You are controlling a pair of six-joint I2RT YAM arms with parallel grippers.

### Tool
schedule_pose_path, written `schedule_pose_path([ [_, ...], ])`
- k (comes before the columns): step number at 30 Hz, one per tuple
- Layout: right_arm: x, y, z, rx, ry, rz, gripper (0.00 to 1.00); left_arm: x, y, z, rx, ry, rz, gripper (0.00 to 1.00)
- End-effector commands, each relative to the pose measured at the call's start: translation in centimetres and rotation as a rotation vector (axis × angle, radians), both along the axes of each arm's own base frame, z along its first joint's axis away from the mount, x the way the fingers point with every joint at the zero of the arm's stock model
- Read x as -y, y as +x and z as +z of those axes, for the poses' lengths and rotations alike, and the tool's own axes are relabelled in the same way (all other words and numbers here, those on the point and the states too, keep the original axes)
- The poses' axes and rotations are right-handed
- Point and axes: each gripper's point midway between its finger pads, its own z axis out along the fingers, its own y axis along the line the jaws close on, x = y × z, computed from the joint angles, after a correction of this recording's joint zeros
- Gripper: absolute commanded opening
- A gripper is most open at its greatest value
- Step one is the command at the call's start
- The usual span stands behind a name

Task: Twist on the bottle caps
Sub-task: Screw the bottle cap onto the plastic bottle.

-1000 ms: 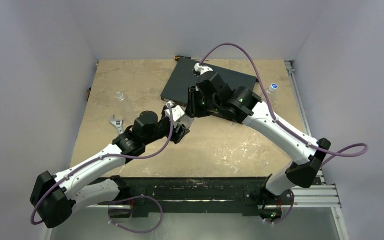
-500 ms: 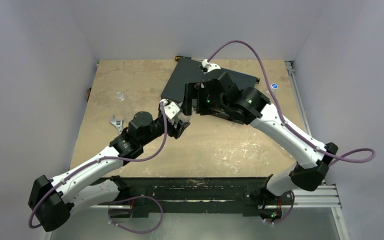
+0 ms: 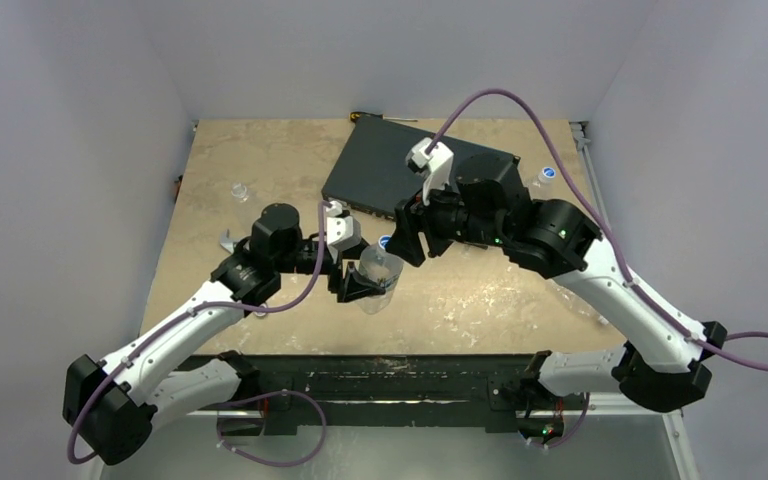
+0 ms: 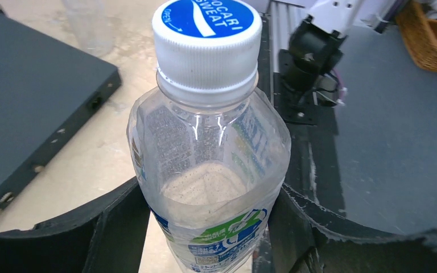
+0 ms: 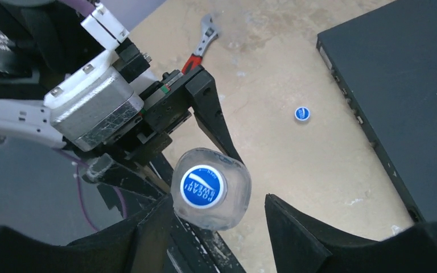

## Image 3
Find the clear plastic bottle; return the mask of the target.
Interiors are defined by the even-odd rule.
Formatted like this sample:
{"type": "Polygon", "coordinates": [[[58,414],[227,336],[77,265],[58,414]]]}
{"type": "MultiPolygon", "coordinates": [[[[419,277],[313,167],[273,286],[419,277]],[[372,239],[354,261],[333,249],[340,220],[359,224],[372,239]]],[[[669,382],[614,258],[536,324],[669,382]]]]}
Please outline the clear plastic bottle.
{"type": "Polygon", "coordinates": [[[258,197],[256,192],[249,186],[241,182],[235,182],[230,190],[232,203],[238,209],[256,209],[258,197]]]}
{"type": "Polygon", "coordinates": [[[364,249],[358,267],[360,273],[385,288],[384,295],[359,301],[364,313],[375,315],[389,305],[403,268],[404,261],[401,258],[381,250],[377,243],[364,249]]]}
{"type": "Polygon", "coordinates": [[[532,200],[548,200],[554,197],[554,186],[556,178],[549,184],[541,183],[538,179],[538,174],[543,168],[544,167],[542,167],[526,182],[526,187],[532,200]]]}
{"type": "Polygon", "coordinates": [[[557,284],[555,284],[553,288],[561,304],[577,317],[588,319],[601,326],[607,326],[609,324],[608,320],[603,315],[597,312],[589,303],[571,290],[557,284]]]}

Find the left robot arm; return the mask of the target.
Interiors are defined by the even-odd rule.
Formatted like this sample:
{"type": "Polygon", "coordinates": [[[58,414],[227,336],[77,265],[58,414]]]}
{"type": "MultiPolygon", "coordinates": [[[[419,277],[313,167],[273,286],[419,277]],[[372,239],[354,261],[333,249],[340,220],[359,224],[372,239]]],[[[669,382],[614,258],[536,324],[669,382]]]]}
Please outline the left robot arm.
{"type": "Polygon", "coordinates": [[[318,205],[311,235],[302,233],[295,207],[266,206],[248,236],[170,316],[103,358],[81,356],[68,367],[68,460],[83,463],[76,453],[83,441],[90,459],[118,464],[154,430],[204,407],[265,409],[271,393],[242,354],[224,352],[188,372],[182,363],[245,317],[275,313],[269,300],[286,273],[306,275],[311,283],[325,278],[340,303],[382,294],[381,286],[356,269],[364,245],[359,221],[337,201],[318,205]]]}

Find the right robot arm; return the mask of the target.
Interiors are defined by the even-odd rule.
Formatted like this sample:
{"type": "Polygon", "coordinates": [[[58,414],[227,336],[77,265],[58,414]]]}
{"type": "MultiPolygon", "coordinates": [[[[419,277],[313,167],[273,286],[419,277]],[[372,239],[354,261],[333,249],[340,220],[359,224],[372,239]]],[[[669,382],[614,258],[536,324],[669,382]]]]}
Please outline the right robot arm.
{"type": "Polygon", "coordinates": [[[613,349],[537,354],[521,381],[529,404],[620,393],[668,413],[705,397],[712,374],[702,342],[721,346],[726,329],[687,317],[664,320],[666,302],[644,282],[622,277],[612,243],[577,206],[532,198],[517,165],[494,154],[455,163],[450,154],[413,153],[406,165],[423,184],[396,206],[390,254],[419,266],[454,243],[498,247],[511,263],[571,291],[623,334],[613,349]]]}

